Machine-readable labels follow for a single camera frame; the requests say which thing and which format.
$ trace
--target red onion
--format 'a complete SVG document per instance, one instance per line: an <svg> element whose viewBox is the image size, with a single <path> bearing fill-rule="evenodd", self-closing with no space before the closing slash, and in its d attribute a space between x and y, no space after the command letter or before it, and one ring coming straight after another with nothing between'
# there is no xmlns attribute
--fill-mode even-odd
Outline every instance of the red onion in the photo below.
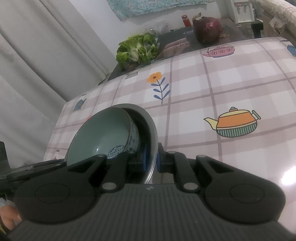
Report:
<svg viewBox="0 0 296 241"><path fill-rule="evenodd" d="M222 32L221 23L212 17L202 17L193 21L193 31L196 39L202 44L217 43Z"/></svg>

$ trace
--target tablecloth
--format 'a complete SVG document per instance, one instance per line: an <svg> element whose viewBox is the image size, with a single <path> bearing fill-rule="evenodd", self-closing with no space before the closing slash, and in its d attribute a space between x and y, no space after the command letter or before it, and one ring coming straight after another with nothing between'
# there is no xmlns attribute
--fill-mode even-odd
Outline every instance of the tablecloth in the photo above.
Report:
<svg viewBox="0 0 296 241"><path fill-rule="evenodd" d="M278 184L286 194L279 221L296 232L295 88L296 57L280 37L175 56L66 103L44 161L63 158L76 132L95 113L119 103L137 104L151 115L165 150L188 158L207 155ZM227 138L204 120L217 120L231 107L255 110L261 117L257 128Z"/></svg>

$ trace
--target red jar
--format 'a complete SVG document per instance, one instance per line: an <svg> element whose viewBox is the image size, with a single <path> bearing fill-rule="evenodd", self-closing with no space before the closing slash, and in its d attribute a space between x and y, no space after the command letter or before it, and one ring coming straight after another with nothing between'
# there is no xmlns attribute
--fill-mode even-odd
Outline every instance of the red jar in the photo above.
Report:
<svg viewBox="0 0 296 241"><path fill-rule="evenodd" d="M183 19L183 23L184 23L185 27L191 27L191 23L190 23L190 20L188 19L187 15L183 15L182 19Z"/></svg>

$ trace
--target finger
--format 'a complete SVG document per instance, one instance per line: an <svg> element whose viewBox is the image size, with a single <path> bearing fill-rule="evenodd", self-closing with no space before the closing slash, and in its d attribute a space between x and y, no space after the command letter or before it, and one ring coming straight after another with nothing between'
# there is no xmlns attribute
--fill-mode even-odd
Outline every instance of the finger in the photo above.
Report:
<svg viewBox="0 0 296 241"><path fill-rule="evenodd" d="M15 222L12 219L2 218L2 222L9 230L13 230L15 228Z"/></svg>
<svg viewBox="0 0 296 241"><path fill-rule="evenodd" d="M3 224L9 229L13 230L15 228L14 220L21 221L21 217L19 215L18 210L9 205L5 205L0 207L0 216Z"/></svg>

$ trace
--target light blue bowl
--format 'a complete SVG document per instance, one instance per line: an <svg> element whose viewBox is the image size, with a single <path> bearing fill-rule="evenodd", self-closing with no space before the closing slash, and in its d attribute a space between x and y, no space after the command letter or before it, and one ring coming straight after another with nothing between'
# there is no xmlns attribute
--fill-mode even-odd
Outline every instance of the light blue bowl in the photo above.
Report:
<svg viewBox="0 0 296 241"><path fill-rule="evenodd" d="M74 136L67 166L97 154L113 158L123 151L137 151L139 132L129 114L121 108L107 108L87 120Z"/></svg>

